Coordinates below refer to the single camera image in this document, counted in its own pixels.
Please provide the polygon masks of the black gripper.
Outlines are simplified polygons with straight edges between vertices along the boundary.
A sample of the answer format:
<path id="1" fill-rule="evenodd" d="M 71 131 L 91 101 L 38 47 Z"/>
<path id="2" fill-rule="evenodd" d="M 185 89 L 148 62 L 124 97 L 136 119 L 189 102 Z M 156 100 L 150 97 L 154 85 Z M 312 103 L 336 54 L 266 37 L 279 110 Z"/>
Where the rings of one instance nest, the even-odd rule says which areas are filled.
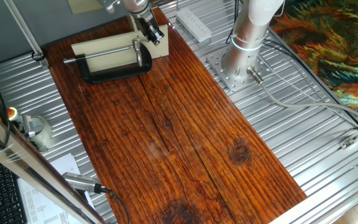
<path id="1" fill-rule="evenodd" d="M 135 23 L 144 35 L 148 35 L 148 40 L 157 45 L 161 42 L 165 34 L 158 28 L 157 21 L 151 9 L 143 9 L 141 11 L 130 11 Z"/>

